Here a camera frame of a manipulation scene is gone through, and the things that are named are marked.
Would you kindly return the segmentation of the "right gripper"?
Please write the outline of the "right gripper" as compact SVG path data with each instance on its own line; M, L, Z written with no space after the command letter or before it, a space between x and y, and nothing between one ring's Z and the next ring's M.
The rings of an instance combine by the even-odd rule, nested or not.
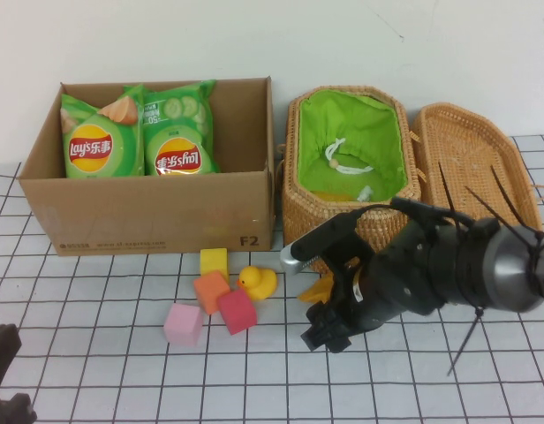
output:
M403 312L429 315L453 301L453 225L408 223L379 253L349 231L329 247L335 277L328 304L306 311L310 351L348 347L347 337L380 328Z

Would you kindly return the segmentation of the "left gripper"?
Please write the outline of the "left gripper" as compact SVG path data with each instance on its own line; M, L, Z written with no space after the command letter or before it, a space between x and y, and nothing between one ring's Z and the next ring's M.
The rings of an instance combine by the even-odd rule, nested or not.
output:
M17 326L0 324L0 386L21 346ZM0 423L33 424L35 422L36 412L27 394L17 393L7 401L0 399Z

